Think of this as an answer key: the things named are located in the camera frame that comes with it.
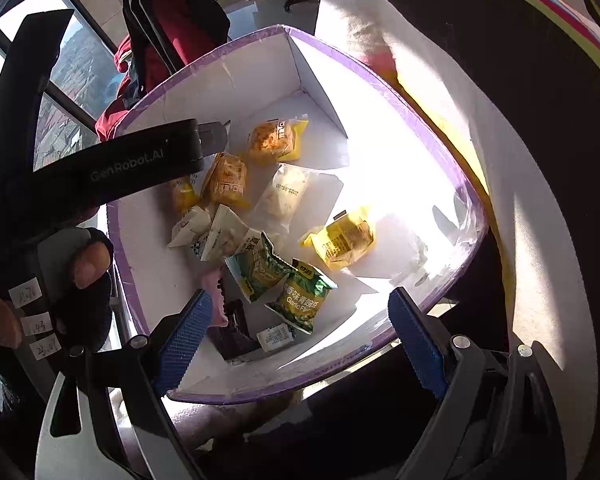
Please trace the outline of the left hand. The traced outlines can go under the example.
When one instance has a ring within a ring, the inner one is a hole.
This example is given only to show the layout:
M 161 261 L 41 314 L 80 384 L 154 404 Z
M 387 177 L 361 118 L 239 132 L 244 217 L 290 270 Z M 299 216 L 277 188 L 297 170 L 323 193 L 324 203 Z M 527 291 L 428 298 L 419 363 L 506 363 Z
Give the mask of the left hand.
M 64 270 L 56 270 L 45 284 L 55 294 L 50 316 L 59 340 L 69 347 L 82 346 L 99 351 L 110 330 L 109 270 L 114 248 L 98 229 L 86 230 L 90 239 L 68 260 Z M 4 257 L 0 255 L 0 270 Z M 23 343 L 21 323 L 10 303 L 0 296 L 0 350 L 16 350 Z

